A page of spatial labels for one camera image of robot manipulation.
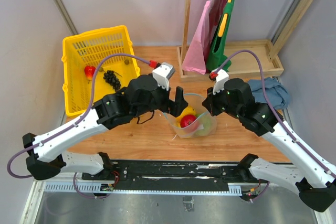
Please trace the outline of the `orange yellow mango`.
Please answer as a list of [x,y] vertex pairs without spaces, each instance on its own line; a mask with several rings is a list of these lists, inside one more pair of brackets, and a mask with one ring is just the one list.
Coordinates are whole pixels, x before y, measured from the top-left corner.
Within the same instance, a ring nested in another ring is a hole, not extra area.
[[187,106],[181,113],[181,117],[186,115],[196,115],[196,110],[192,106]]

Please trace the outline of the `red pomegranate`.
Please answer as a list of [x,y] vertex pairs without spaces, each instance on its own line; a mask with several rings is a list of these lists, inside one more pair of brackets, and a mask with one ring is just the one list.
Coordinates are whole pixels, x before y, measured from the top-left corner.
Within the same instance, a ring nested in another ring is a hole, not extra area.
[[198,127],[197,117],[195,115],[186,115],[180,120],[181,128],[187,128],[188,130],[196,130]]

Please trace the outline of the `green cabbage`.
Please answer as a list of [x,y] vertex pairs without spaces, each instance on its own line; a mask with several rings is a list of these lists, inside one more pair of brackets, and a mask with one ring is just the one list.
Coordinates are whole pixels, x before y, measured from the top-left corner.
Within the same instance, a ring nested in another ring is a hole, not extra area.
[[212,129],[212,117],[208,115],[204,115],[199,117],[199,127],[197,132],[195,133],[197,136],[207,136],[209,135]]

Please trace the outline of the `clear zip top bag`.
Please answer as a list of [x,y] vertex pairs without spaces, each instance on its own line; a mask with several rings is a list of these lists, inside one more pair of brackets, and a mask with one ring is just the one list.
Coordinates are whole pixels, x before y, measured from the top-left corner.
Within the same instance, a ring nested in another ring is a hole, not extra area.
[[180,116],[173,117],[164,113],[169,125],[180,138],[195,138],[214,134],[217,128],[216,117],[211,116],[202,106],[204,98],[199,94],[187,93],[184,95],[188,106]]

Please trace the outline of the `yellow plastic basket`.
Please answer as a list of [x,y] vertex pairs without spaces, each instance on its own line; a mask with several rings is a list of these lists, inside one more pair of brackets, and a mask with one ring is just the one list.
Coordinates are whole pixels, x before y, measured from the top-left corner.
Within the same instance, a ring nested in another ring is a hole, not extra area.
[[[75,118],[84,113],[91,98],[97,101],[104,95],[115,92],[103,79],[106,71],[115,71],[122,87],[126,87],[132,79],[140,75],[137,61],[128,56],[134,53],[132,45],[125,25],[99,28],[63,39],[62,89],[68,117]],[[85,76],[85,66],[96,67],[92,81],[88,81]]]

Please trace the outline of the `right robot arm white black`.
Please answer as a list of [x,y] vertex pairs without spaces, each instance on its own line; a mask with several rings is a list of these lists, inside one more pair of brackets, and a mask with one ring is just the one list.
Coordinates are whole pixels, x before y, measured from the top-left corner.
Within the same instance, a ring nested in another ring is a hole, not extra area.
[[242,181],[255,178],[275,183],[318,212],[326,211],[335,202],[335,165],[307,145],[271,106],[256,102],[250,86],[242,79],[217,77],[202,105],[212,116],[227,113],[239,119],[244,128],[267,140],[295,166],[285,168],[247,154],[237,166]]

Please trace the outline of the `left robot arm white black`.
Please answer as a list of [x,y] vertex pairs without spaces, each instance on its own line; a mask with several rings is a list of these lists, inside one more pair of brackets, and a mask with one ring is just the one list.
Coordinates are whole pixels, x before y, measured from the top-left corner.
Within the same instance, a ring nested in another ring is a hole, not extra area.
[[130,123],[148,112],[168,113],[178,117],[188,106],[183,88],[177,87],[175,100],[152,75],[141,75],[127,87],[107,94],[89,108],[88,113],[69,121],[43,135],[27,133],[23,136],[27,149],[27,169],[36,180],[47,180],[63,172],[86,173],[102,180],[108,179],[113,163],[108,154],[94,155],[69,152],[68,148],[91,137]]

